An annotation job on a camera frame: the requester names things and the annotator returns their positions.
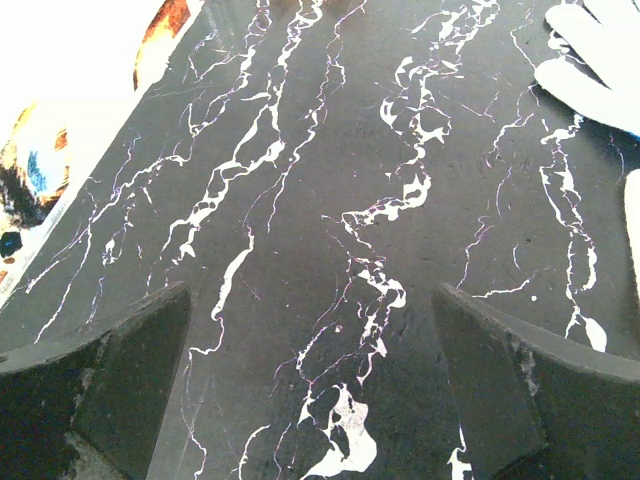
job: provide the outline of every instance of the black marble countertop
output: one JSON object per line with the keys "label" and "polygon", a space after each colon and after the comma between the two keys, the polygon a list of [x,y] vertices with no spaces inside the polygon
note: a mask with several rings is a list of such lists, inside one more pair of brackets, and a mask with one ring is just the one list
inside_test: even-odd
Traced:
{"label": "black marble countertop", "polygon": [[185,280],[149,478],[470,478],[439,282],[640,358],[638,144],[535,84],[563,49],[555,3],[208,2],[4,305],[0,346]]}

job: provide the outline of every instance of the colorful object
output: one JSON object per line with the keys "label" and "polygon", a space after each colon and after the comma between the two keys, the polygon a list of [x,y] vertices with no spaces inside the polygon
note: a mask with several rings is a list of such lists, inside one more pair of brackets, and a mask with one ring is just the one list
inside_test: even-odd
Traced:
{"label": "colorful object", "polygon": [[[20,5],[3,5],[3,18],[22,17]],[[13,288],[144,92],[162,78],[200,8],[200,0],[119,0],[95,18],[93,6],[65,0],[43,4],[36,19],[43,23],[26,29],[51,41],[27,42],[25,29],[0,33],[38,45],[3,52],[12,71],[26,61],[37,72],[3,85],[10,93],[0,112],[0,235],[15,232],[21,241],[2,245],[0,292]]]}

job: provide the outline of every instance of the hand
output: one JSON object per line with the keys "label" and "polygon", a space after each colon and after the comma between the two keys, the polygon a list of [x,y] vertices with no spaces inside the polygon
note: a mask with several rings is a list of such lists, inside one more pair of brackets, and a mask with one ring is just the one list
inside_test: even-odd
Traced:
{"label": "hand", "polygon": [[604,85],[562,58],[543,62],[535,78],[576,112],[640,135],[640,0],[584,0],[547,12],[547,22]]}

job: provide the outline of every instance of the black marble surface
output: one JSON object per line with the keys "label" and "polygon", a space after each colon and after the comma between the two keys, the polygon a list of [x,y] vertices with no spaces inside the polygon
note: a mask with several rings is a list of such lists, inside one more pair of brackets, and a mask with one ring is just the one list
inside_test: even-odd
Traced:
{"label": "black marble surface", "polygon": [[208,2],[3,307],[0,346],[185,280],[149,478],[470,478],[438,282],[640,358],[638,145],[535,85],[561,54],[555,3]]}

